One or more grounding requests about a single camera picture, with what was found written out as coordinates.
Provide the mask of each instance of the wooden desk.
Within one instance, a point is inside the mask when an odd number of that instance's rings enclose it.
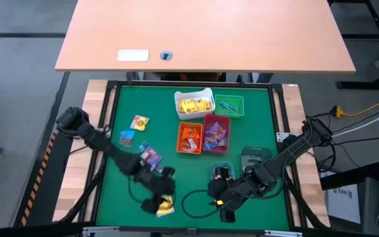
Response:
[[[101,114],[101,107],[103,98],[105,96],[105,88],[107,85],[106,80],[90,80],[86,96],[82,109],[89,113],[90,122],[96,126]],[[303,112],[303,106],[299,88],[296,85],[283,85],[284,102],[286,104],[286,111],[288,114],[289,126],[292,132],[300,132],[301,121],[305,119]],[[107,115],[111,114],[113,94],[110,96],[110,103],[107,107]],[[283,119],[280,110],[280,102],[277,93],[274,96],[276,103],[276,110],[278,115],[278,126],[280,130],[283,130]],[[105,124],[109,121],[109,116],[105,118]],[[72,150],[83,146],[82,140],[74,140],[72,144]],[[63,184],[59,193],[57,207],[53,220],[57,221],[64,217],[68,210],[74,205],[77,199],[80,197],[84,189],[86,175],[89,169],[89,162],[91,157],[91,150],[85,149],[74,153],[68,159],[66,171],[64,174]],[[101,156],[98,157],[96,162],[96,170],[100,162]],[[320,179],[318,177],[316,163],[312,156],[304,154],[297,160],[297,168],[299,174],[299,181],[301,184],[301,191],[305,201],[309,207],[313,210],[315,215],[326,224],[330,226],[326,206],[324,204],[324,198],[321,191]],[[94,198],[91,196],[88,201],[85,220],[90,219],[91,208],[93,207]],[[300,226],[299,211],[293,197],[291,198],[293,217],[295,225]]]
[[[148,61],[119,62],[121,49]],[[355,71],[326,0],[79,0],[55,69]]]

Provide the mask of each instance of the plastic container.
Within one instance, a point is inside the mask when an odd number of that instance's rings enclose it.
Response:
[[[191,99],[195,97],[206,97],[210,101],[211,104],[211,110],[210,111],[201,111],[201,112],[195,112],[195,113],[188,113],[188,114],[181,114],[178,112],[179,110],[179,100],[181,99]],[[179,118],[181,120],[187,120],[187,119],[196,119],[196,118],[203,118],[205,115],[211,115],[213,111],[215,110],[215,100],[213,98],[213,92],[210,88],[205,88],[204,90],[200,92],[189,92],[189,93],[181,93],[181,92],[175,92],[175,109],[176,113],[178,114]]]
[[[236,179],[235,178],[234,166],[231,164],[231,162],[228,162],[228,161],[219,161],[219,162],[212,163],[211,166],[210,166],[210,179],[211,180],[213,179],[213,174],[215,173],[216,167],[228,167],[230,178],[232,178],[234,180]]]
[[[200,141],[197,144],[197,146],[201,147],[203,145],[203,134],[204,134],[203,125],[202,124],[197,124],[197,123],[194,123],[194,122],[180,122],[179,123],[179,131],[178,131],[178,141],[176,142],[176,152],[199,155],[201,153],[201,149],[199,149],[198,152],[187,152],[187,151],[180,150],[180,148],[179,148],[179,142],[182,139],[182,134],[184,132],[184,128],[185,127],[198,129],[198,131],[200,131]]]
[[[204,131],[203,131],[203,142],[205,138],[205,131],[208,130],[215,122],[218,122],[219,125],[226,129],[226,146],[216,146],[214,149],[207,149],[203,147],[203,151],[211,152],[215,154],[224,154],[228,151],[229,148],[229,137],[230,137],[230,118],[227,116],[220,115],[206,115],[204,118]]]
[[[225,115],[232,118],[240,118],[244,114],[243,109],[243,96],[237,95],[215,95],[215,101],[217,103],[217,107],[215,107],[216,115]],[[235,113],[232,113],[231,110],[222,107],[220,102],[223,101],[228,105],[235,107]]]

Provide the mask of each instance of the floor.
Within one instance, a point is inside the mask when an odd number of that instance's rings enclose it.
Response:
[[[379,1],[373,0],[379,14]],[[0,0],[0,32],[66,32],[76,0]],[[333,14],[343,33],[376,33],[366,7],[334,4]],[[379,102],[379,92],[337,90],[338,80],[371,81],[379,76],[373,62],[379,59],[379,41],[346,40],[355,74],[276,74],[272,83],[299,84],[307,115],[326,112],[333,105],[348,112],[360,111]],[[38,140],[43,132],[62,74],[54,71],[62,39],[0,38],[0,227],[9,226],[16,213],[21,190],[33,164]],[[60,108],[80,106],[89,79],[125,80],[121,72],[72,73]],[[234,81],[236,74],[230,74]],[[370,115],[332,119],[338,129]],[[379,123],[337,139],[352,140],[379,136]],[[346,144],[355,162],[367,165],[379,160],[379,143]],[[331,154],[329,148],[315,149],[318,159]],[[337,148],[336,170],[355,168]]]

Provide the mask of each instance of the green mat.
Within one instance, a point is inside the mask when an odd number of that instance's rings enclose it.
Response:
[[[209,167],[216,161],[233,164],[236,176],[240,175],[240,153],[245,146],[267,147],[277,154],[276,136],[273,129],[272,113],[268,90],[212,88],[214,94],[241,95],[245,101],[245,115],[231,118],[229,150],[224,155],[201,153],[192,155],[176,152],[178,127],[181,120],[175,110],[174,93],[196,92],[202,88],[135,87],[122,86],[118,109],[113,127],[112,141],[120,147],[121,130],[129,130],[135,115],[149,117],[145,131],[136,130],[130,148],[136,152],[142,142],[163,156],[161,166],[176,169],[175,212],[163,217],[144,213],[140,204],[128,194],[128,180],[109,158],[103,181],[101,201],[97,214],[98,226],[166,227],[166,228],[208,228],[234,230],[288,230],[288,218],[283,192],[270,200],[248,200],[236,211],[236,223],[222,223],[218,214],[206,219],[191,219],[181,209],[182,197],[192,190],[205,190],[210,180]],[[203,118],[186,120],[203,123]],[[140,200],[151,194],[140,184],[132,183],[132,192]],[[186,200],[186,209],[192,215],[204,215],[213,210],[207,205],[213,199],[198,193]]]

